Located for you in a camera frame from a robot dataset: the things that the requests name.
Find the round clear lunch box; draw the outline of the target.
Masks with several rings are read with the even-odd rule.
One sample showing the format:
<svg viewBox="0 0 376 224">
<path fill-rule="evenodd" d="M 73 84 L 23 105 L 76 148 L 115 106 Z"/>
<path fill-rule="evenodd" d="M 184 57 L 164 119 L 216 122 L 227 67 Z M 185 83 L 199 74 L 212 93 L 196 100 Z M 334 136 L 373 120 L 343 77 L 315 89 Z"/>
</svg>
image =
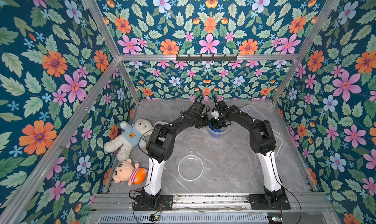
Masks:
<svg viewBox="0 0 376 224">
<path fill-rule="evenodd" d="M 227 126 L 227 127 L 221 128 L 221 129 L 214 129 L 214 130 L 212 129 L 211 124 L 209 126 L 207 126 L 207 131 L 208 131 L 209 135 L 214 137 L 214 138 L 224 137 L 225 135 L 228 134 L 229 130 L 230 130 L 230 126 Z"/>
</svg>

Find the blue cleaning cloth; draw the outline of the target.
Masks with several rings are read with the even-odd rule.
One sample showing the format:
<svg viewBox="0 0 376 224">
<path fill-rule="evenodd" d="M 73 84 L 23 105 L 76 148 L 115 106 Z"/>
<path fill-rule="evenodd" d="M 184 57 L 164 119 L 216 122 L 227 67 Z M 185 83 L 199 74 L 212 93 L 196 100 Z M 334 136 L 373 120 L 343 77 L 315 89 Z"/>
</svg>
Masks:
<svg viewBox="0 0 376 224">
<path fill-rule="evenodd" d="M 212 125 L 209 126 L 209 129 L 215 133 L 222 133 L 222 130 L 221 129 L 217 129 L 215 127 L 213 127 Z"/>
</svg>

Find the square clear lunch box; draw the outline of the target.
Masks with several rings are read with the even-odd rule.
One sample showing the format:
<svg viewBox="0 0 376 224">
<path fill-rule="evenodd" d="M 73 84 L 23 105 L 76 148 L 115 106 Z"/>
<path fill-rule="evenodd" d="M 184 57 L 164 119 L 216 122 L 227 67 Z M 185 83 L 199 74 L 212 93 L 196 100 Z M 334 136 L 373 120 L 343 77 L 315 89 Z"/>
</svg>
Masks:
<svg viewBox="0 0 376 224">
<path fill-rule="evenodd" d="M 266 117 L 257 110 L 253 105 L 247 105 L 240 109 L 242 112 L 246 113 L 247 115 L 251 116 L 252 118 L 258 119 L 258 120 L 266 120 Z"/>
</svg>

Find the round clear box lid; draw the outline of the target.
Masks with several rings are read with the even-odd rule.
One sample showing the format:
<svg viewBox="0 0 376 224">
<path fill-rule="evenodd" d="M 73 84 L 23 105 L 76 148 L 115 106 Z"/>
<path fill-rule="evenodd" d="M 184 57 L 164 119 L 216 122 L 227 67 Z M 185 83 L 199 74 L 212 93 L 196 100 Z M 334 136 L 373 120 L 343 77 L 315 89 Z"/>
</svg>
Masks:
<svg viewBox="0 0 376 224">
<path fill-rule="evenodd" d="M 178 164 L 178 173 L 182 179 L 192 182 L 202 176 L 204 172 L 204 163 L 196 155 L 188 155 L 182 158 Z"/>
</svg>

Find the rectangular clear lunch box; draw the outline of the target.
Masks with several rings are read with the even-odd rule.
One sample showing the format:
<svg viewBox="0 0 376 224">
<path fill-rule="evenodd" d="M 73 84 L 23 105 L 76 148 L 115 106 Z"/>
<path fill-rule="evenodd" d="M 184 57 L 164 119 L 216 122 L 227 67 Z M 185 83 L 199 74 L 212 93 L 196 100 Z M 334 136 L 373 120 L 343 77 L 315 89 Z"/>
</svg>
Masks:
<svg viewBox="0 0 376 224">
<path fill-rule="evenodd" d="M 159 138 L 166 139 L 168 134 L 175 135 L 175 137 L 184 131 L 182 123 L 177 122 L 157 122 L 154 125 L 154 128 L 160 130 Z"/>
</svg>

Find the square clear box lid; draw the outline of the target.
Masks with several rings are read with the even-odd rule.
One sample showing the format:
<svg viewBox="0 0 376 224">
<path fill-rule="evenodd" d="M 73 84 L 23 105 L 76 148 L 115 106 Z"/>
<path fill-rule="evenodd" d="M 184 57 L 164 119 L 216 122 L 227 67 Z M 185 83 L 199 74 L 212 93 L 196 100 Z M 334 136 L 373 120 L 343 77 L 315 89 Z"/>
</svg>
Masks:
<svg viewBox="0 0 376 224">
<path fill-rule="evenodd" d="M 275 137 L 275 140 L 276 140 L 276 149 L 275 149 L 275 157 L 279 157 L 282 155 L 282 153 L 285 151 L 285 139 L 284 139 L 284 136 L 273 130 L 273 134 L 274 134 L 274 137 Z"/>
</svg>

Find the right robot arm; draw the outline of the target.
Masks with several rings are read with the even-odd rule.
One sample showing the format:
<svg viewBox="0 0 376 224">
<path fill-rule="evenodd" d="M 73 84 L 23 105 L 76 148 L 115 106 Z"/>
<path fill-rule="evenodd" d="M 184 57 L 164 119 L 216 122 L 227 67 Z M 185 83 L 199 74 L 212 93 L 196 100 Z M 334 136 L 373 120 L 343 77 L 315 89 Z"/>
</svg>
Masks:
<svg viewBox="0 0 376 224">
<path fill-rule="evenodd" d="M 268 120 L 254 118 L 239 107 L 228 106 L 223 100 L 214 97 L 210 124 L 220 130 L 236 122 L 249 132 L 249 144 L 257 154 L 264 177 L 264 203 L 276 207 L 287 199 L 286 190 L 280 179 L 275 160 L 276 139 Z"/>
</svg>

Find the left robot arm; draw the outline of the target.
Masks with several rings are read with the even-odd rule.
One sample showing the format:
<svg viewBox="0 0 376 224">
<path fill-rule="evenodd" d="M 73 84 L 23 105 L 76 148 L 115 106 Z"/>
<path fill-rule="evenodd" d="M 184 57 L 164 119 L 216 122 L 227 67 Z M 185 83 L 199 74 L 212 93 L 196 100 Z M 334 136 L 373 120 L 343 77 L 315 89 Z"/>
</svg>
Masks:
<svg viewBox="0 0 376 224">
<path fill-rule="evenodd" d="M 185 129 L 204 128 L 209 125 L 210 107 L 201 102 L 194 102 L 186 111 L 170 123 L 157 124 L 146 145 L 149 157 L 149 171 L 146 186 L 141 190 L 141 199 L 148 206 L 155 208 L 160 202 L 161 181 L 166 161 L 171 157 L 176 137 Z"/>
</svg>

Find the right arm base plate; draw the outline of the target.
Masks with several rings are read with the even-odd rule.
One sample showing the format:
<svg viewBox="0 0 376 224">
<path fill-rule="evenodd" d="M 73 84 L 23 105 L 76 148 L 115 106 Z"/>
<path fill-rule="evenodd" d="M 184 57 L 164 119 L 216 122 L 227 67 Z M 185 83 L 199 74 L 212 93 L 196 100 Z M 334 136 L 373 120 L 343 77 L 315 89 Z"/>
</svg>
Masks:
<svg viewBox="0 0 376 224">
<path fill-rule="evenodd" d="M 253 210 L 290 210 L 291 206 L 287 196 L 273 199 L 265 194 L 250 194 L 247 197 Z"/>
</svg>

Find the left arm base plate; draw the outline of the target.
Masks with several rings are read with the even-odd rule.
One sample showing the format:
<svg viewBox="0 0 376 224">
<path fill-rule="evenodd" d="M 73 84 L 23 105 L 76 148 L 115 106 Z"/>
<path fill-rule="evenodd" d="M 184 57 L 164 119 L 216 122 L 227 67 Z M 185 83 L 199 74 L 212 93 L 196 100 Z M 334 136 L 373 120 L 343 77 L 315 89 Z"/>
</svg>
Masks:
<svg viewBox="0 0 376 224">
<path fill-rule="evenodd" d="M 173 205 L 173 195 L 150 196 L 147 193 L 137 195 L 133 204 L 135 211 L 171 211 Z"/>
</svg>

